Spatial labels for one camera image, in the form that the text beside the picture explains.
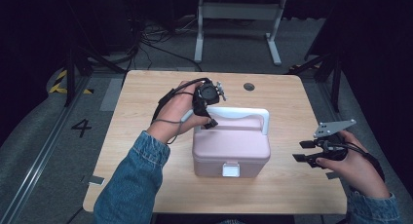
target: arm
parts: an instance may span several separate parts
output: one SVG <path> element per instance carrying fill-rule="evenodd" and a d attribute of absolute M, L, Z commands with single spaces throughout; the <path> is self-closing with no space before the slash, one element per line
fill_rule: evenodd
<path fill-rule="evenodd" d="M 158 119 L 179 122 L 192 108 L 195 88 L 191 85 L 160 111 Z M 111 180 L 94 205 L 95 223 L 150 223 L 155 196 L 162 184 L 162 168 L 169 158 L 167 142 L 208 118 L 192 115 L 185 123 L 158 121 L 136 140 L 127 157 L 118 165 Z"/>
<path fill-rule="evenodd" d="M 347 131 L 340 131 L 345 142 L 367 150 Z M 349 223 L 401 223 L 397 203 L 376 169 L 358 152 L 349 150 L 343 161 L 317 158 L 316 162 L 339 173 L 356 189 L 348 199 Z"/>

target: yellow tape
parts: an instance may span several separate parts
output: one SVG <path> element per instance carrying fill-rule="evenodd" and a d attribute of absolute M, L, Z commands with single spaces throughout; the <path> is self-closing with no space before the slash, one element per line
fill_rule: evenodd
<path fill-rule="evenodd" d="M 55 83 L 53 84 L 52 88 L 49 90 L 49 93 L 67 93 L 67 89 L 65 88 L 60 88 L 60 83 L 63 80 L 63 78 L 67 75 L 67 70 L 63 68 L 60 73 L 58 74 Z M 83 91 L 84 94 L 93 94 L 94 90 L 90 89 L 85 89 Z"/>

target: black curtain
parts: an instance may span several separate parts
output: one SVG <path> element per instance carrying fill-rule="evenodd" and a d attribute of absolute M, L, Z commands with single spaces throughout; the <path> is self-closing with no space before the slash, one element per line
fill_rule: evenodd
<path fill-rule="evenodd" d="M 63 63 L 60 32 L 39 0 L 0 0 L 0 146 L 35 106 Z"/>

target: printed number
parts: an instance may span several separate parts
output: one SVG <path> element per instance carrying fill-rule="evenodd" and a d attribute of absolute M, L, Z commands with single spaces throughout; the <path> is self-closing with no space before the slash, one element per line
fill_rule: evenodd
<path fill-rule="evenodd" d="M 84 119 L 79 124 L 74 125 L 72 127 L 73 130 L 82 130 L 80 132 L 80 136 L 79 136 L 80 138 L 83 137 L 83 134 L 85 133 L 85 130 L 90 130 L 92 128 L 92 127 L 88 127 L 88 122 L 89 122 L 89 120 Z"/>

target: person's left hand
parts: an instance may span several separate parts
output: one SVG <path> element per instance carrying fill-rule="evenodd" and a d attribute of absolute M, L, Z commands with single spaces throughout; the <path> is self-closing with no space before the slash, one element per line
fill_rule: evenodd
<path fill-rule="evenodd" d="M 192 95 L 188 93 L 194 93 L 195 88 L 200 86 L 202 82 L 194 85 L 190 85 L 182 90 L 180 90 L 159 112 L 158 120 L 167 120 L 172 122 L 179 122 L 181 118 L 192 109 Z M 187 132 L 193 127 L 201 126 L 209 121 L 208 117 L 201 117 L 192 114 L 191 117 L 179 128 L 179 124 L 167 123 L 163 121 L 157 121 L 153 123 L 149 129 L 146 131 L 156 139 L 163 143 L 168 143 L 168 141 L 176 136 L 177 134 L 182 134 Z"/>

